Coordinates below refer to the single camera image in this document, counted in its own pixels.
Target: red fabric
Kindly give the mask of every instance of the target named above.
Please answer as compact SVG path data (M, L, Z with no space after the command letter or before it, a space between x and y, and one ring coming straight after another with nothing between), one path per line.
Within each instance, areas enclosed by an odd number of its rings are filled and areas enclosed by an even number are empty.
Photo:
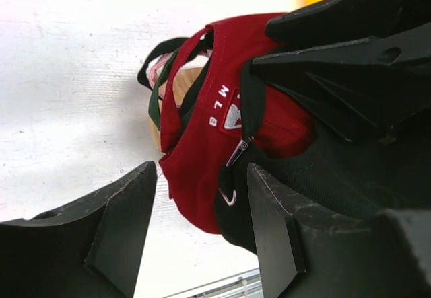
M264 35L268 20L277 16L278 13L246 15L207 25L183 45L168 79L160 127L165 156L160 166L181 214L208 233L220 233L213 211L218 174L241 139L241 121L237 120L240 72L245 61L278 46ZM202 35L211 31L211 64L192 117L181 135L173 78ZM231 120L225 124L227 115ZM265 117L255 143L272 157L297 155L312 142L311 120L285 94L267 87Z

